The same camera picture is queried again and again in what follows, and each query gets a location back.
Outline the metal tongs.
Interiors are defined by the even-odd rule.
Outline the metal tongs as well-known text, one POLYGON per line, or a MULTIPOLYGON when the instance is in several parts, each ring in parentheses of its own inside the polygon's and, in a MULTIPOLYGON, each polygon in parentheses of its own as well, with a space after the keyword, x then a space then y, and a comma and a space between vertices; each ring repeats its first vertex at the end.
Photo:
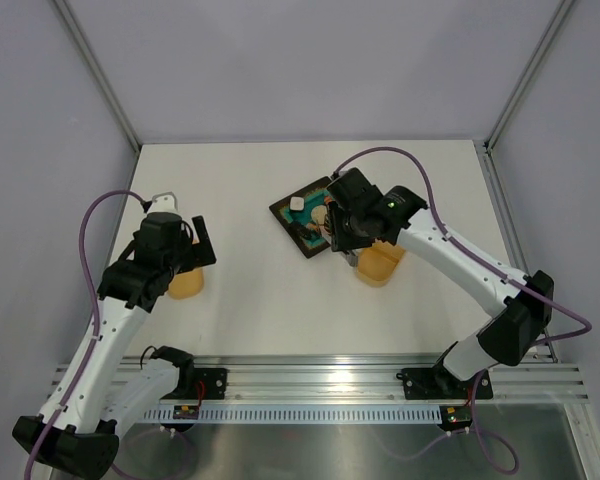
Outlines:
POLYGON ((343 253, 345 260, 348 265, 352 268, 356 268, 359 263, 359 254, 357 250, 347 250, 343 253))

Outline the white rice ball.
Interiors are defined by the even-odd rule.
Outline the white rice ball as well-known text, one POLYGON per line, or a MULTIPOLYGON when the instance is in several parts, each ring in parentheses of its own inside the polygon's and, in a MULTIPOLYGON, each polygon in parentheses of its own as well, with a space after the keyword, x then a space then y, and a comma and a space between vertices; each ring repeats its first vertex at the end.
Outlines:
POLYGON ((317 225, 324 225, 328 219, 328 209, 325 205, 318 205, 311 210, 311 219, 317 225))

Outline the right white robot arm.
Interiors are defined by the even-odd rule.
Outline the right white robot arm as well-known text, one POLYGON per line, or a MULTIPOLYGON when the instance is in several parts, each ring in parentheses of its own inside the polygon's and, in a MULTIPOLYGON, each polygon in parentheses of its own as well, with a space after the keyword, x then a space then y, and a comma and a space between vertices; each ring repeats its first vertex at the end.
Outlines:
POLYGON ((405 187, 383 194, 374 185, 342 187, 332 182, 327 191, 333 250, 350 252, 376 241, 399 246, 460 286, 490 317, 447 348, 433 366, 403 369, 398 377, 406 397, 461 398, 477 391, 479 372, 521 362, 550 320, 550 309, 541 300, 553 294, 550 276, 515 268, 496 274, 497 260, 454 246, 452 233, 436 224, 432 208, 405 187))

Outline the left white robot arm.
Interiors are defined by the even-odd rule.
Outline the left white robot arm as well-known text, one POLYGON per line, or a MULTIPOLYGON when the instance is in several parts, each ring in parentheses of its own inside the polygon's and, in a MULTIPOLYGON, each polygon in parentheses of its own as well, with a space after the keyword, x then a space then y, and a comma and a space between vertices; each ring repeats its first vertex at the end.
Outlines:
POLYGON ((100 479, 113 466, 130 427, 166 396, 204 397, 193 355, 160 347, 112 401, 106 400, 131 340, 173 279, 216 262, 203 217, 147 214, 96 291, 91 325, 54 393, 35 416, 21 416, 12 435, 34 463, 80 479, 100 479))

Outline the orange lunch box lid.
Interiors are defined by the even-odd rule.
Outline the orange lunch box lid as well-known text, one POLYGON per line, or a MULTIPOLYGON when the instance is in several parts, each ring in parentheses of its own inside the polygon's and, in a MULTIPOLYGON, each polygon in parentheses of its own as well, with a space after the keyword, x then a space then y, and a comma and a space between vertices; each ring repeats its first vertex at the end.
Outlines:
POLYGON ((204 288, 204 271, 196 268, 176 275, 168 287, 168 295, 175 300, 184 300, 199 294, 204 288))

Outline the orange lunch box base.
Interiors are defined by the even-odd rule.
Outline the orange lunch box base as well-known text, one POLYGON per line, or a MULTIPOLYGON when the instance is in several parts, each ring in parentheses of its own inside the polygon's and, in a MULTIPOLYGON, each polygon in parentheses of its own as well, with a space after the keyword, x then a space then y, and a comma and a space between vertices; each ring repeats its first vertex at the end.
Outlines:
POLYGON ((383 287, 390 281, 405 253, 406 250, 398 245, 376 241, 359 254, 355 275, 370 287, 383 287))

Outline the grilled salmon slice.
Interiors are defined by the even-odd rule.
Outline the grilled salmon slice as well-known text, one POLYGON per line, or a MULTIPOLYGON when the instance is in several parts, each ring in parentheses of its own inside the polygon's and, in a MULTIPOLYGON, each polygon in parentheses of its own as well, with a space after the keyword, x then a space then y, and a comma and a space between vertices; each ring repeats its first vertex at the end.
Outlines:
POLYGON ((329 230, 327 228, 325 228, 323 225, 313 225, 310 227, 310 229, 313 232, 315 232, 317 235, 321 235, 321 236, 330 236, 331 235, 329 230))

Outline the square teal black plate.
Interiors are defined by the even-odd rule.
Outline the square teal black plate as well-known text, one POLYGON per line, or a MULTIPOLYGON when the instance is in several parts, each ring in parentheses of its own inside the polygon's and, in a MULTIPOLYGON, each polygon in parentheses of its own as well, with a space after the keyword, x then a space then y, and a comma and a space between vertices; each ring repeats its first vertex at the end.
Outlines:
POLYGON ((309 229, 311 226, 317 225, 311 219, 311 210, 318 205, 326 206, 325 199, 328 197, 326 187, 329 183, 330 178, 323 176, 269 206, 269 211, 271 214, 282 226, 284 231, 291 238, 293 243, 298 247, 306 259, 311 259, 326 249, 329 249, 329 241, 326 240, 324 236, 317 235, 315 232, 311 240, 300 238, 291 230, 290 225, 293 222, 297 222, 305 225, 309 229), (289 200, 292 196, 304 198, 305 208, 303 211, 291 212, 289 210, 289 200))

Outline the black seaweed piece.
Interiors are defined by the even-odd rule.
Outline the black seaweed piece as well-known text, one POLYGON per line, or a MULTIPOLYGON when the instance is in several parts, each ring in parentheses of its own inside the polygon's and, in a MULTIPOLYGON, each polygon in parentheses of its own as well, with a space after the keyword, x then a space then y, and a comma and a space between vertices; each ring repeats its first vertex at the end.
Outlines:
POLYGON ((311 240, 313 238, 314 231, 309 229, 303 224, 293 222, 290 225, 291 230, 298 235, 300 238, 311 240))

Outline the white tofu cube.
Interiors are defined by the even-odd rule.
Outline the white tofu cube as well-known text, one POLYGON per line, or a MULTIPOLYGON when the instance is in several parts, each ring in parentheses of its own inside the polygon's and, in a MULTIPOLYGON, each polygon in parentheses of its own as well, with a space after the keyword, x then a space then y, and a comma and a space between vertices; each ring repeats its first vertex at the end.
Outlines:
POLYGON ((305 200, 303 197, 292 196, 289 200, 289 210, 291 212, 301 212, 305 208, 305 200))

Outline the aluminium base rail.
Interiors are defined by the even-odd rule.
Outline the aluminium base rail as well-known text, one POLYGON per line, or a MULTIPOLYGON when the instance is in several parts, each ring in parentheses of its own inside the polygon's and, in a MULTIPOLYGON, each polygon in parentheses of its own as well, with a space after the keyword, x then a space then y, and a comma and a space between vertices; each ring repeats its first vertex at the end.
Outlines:
MULTIPOLYGON (((226 404, 400 404, 396 378, 406 367, 427 367, 434 355, 199 356, 198 368, 227 370, 226 404)), ((587 404, 575 364, 553 363, 538 353, 516 367, 489 369, 492 403, 587 404)))

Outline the right aluminium frame post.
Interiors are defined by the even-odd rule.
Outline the right aluminium frame post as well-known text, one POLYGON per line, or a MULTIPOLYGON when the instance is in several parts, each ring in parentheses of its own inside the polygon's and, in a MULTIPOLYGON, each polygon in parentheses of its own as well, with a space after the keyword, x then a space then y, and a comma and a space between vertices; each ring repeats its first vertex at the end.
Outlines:
POLYGON ((558 2, 555 11, 551 15, 521 74, 517 78, 514 88, 499 113, 494 126, 483 142, 484 150, 488 155, 493 154, 499 141, 504 136, 510 122, 523 104, 526 95, 533 86, 536 77, 541 72, 561 32, 578 4, 579 1, 577 0, 561 0, 558 2))

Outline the aluminium frame post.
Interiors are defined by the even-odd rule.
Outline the aluminium frame post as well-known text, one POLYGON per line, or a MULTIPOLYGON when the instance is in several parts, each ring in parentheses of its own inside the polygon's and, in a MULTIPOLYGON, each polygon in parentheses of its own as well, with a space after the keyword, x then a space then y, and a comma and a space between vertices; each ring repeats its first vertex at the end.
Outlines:
POLYGON ((66 31, 70 42, 76 49, 81 62, 91 76, 127 144, 134 155, 138 157, 141 152, 142 141, 139 139, 118 95, 111 85, 71 3, 66 0, 50 0, 49 5, 54 10, 60 24, 66 31))
POLYGON ((578 4, 579 1, 577 0, 561 0, 558 2, 555 11, 551 15, 521 74, 517 78, 514 88, 499 113, 494 126, 483 142, 484 150, 488 155, 493 154, 499 141, 504 136, 510 122, 523 104, 526 95, 533 86, 536 77, 541 72, 561 32, 578 4))

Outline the left aluminium frame post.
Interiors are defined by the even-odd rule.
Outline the left aluminium frame post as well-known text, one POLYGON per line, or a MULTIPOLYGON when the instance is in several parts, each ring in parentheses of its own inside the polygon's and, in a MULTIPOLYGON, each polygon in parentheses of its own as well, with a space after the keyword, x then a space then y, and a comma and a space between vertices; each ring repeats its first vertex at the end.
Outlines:
POLYGON ((141 152, 142 141, 139 139, 118 95, 111 85, 71 3, 66 0, 50 0, 49 5, 54 10, 60 24, 66 31, 70 42, 76 49, 81 62, 91 76, 127 144, 134 155, 138 157, 141 152))

